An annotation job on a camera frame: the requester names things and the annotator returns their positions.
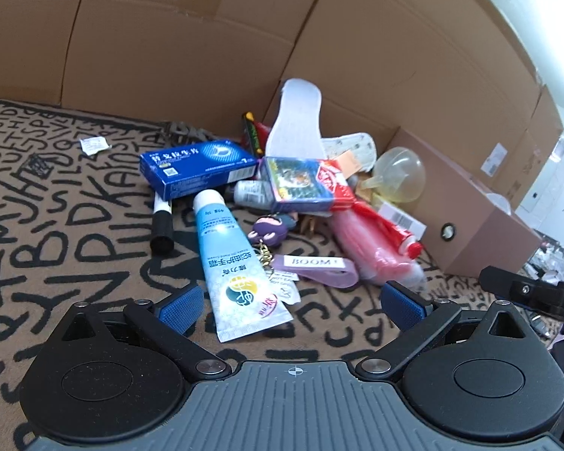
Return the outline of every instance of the black marker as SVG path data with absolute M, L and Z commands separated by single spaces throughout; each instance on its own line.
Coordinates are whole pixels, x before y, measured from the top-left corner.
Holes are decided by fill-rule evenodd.
M 173 217 L 171 215 L 171 200 L 165 202 L 155 192 L 155 207 L 153 209 L 153 229 L 150 238 L 150 249 L 157 256 L 166 256 L 173 251 Z

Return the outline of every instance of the purple cartoon figurine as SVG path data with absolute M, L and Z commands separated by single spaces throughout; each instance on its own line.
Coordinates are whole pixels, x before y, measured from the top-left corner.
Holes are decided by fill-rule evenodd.
M 251 244 L 263 243 L 268 248 L 275 248 L 286 239 L 288 228 L 276 217 L 260 217 L 253 224 L 253 230 L 248 233 Z

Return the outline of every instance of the plastic wrap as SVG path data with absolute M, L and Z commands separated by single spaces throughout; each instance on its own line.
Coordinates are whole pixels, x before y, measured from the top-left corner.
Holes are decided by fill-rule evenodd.
M 418 263 L 397 253 L 375 218 L 343 210 L 332 215 L 330 224 L 362 280 L 376 285 L 394 280 L 408 288 L 421 282 L 424 273 Z

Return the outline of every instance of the gray ribbed platform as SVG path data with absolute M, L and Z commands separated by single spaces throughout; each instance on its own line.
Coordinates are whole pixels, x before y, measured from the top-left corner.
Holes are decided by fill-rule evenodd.
M 245 363 L 221 382 L 196 385 L 153 431 L 105 451 L 481 451 L 427 428 L 395 389 L 364 383 L 345 363 Z M 45 438 L 30 451 L 87 450 Z M 558 451 L 549 437 L 502 451 Z

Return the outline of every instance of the white bottle with barcode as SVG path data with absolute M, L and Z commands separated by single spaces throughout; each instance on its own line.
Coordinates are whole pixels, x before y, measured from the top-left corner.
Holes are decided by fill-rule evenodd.
M 252 180 L 236 183 L 234 186 L 234 203 L 250 209 L 270 210 L 272 205 L 263 191 L 264 187 L 264 182 Z

